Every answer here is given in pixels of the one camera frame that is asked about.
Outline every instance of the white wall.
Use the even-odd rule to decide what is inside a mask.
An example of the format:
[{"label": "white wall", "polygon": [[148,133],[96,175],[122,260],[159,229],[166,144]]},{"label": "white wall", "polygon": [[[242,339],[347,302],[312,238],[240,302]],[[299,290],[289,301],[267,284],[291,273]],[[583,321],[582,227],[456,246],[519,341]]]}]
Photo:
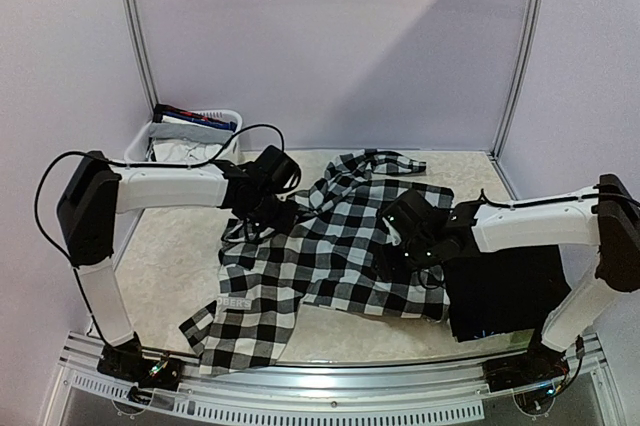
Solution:
[{"label": "white wall", "polygon": [[[148,113],[121,3],[0,0],[3,425],[36,424],[67,332],[87,325],[71,272],[36,231],[37,181],[67,149],[121,155]],[[73,163],[52,175],[42,201],[56,233],[54,206]]]},{"label": "white wall", "polygon": [[[617,173],[640,197],[640,0],[543,0],[502,165],[521,197]],[[578,276],[584,265],[568,265]],[[640,424],[640,293],[598,324],[629,424]]]},{"label": "white wall", "polygon": [[274,122],[296,148],[486,150],[526,0],[138,4],[162,101]]}]

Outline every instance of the plastic basket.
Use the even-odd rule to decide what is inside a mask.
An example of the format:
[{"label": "plastic basket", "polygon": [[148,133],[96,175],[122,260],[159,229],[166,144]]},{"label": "plastic basket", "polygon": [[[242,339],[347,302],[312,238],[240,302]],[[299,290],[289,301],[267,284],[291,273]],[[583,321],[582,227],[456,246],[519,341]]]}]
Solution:
[{"label": "plastic basket", "polygon": [[[235,111],[228,109],[212,109],[209,111],[194,111],[198,114],[202,114],[208,118],[219,119],[221,121],[233,121],[238,126],[236,131],[242,129],[242,116]],[[149,148],[149,127],[151,121],[145,124],[138,132],[133,142],[124,152],[124,160],[128,163],[143,163],[147,161],[147,149]],[[238,147],[238,138],[233,138],[233,141],[227,146],[218,159],[226,159],[232,163],[238,163],[240,160],[240,148]]]}]

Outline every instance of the plaid shirt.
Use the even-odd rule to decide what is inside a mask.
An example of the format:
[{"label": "plaid shirt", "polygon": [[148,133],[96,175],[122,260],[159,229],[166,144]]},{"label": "plaid shirt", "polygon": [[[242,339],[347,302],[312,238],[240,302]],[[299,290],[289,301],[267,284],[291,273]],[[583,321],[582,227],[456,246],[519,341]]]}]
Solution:
[{"label": "plaid shirt", "polygon": [[[448,304],[442,288],[425,289],[415,275],[406,283],[382,282],[375,271],[374,251],[391,242],[378,211],[410,188],[440,208],[451,207],[453,193],[373,174],[425,170],[426,163],[393,152],[342,155],[311,189],[289,196],[299,205],[289,235],[247,242],[238,221],[231,220],[220,251],[221,298],[180,326],[201,356],[200,372],[218,375],[274,364],[301,302],[376,316],[441,319]],[[427,286],[441,280],[440,268],[426,277]]]}]

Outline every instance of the marble-patterned surface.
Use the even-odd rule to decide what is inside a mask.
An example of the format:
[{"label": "marble-patterned surface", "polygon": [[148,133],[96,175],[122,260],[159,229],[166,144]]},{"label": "marble-patterned surface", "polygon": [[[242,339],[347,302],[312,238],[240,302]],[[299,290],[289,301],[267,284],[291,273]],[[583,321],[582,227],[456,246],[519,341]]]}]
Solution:
[{"label": "marble-patterned surface", "polygon": [[[339,151],[293,151],[303,170],[302,188],[319,178]],[[456,201],[508,199],[484,153],[405,152],[427,161],[412,181],[447,186]],[[117,277],[143,344],[191,352],[178,325],[218,296],[217,252],[230,213],[205,208],[147,210],[118,267]],[[512,335],[457,343],[447,323],[365,317],[303,305],[282,362],[411,361],[484,354],[513,346]]]}]

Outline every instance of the table surface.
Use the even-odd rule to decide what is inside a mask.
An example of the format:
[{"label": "table surface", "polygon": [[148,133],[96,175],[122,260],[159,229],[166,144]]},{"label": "table surface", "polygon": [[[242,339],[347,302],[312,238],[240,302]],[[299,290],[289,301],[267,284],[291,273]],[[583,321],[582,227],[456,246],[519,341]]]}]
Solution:
[{"label": "table surface", "polygon": [[[301,188],[321,177],[341,151],[288,152],[301,166]],[[424,176],[411,181],[453,189],[455,201],[509,195],[486,154],[403,152],[427,162]],[[245,153],[246,159],[255,157]],[[117,270],[122,296],[142,343],[192,352],[178,325],[219,294],[218,250],[228,211],[168,208],[144,212]],[[448,323],[423,319],[363,316],[302,305],[280,362],[424,361],[476,356],[517,347],[523,335],[500,335],[457,343]]]}]

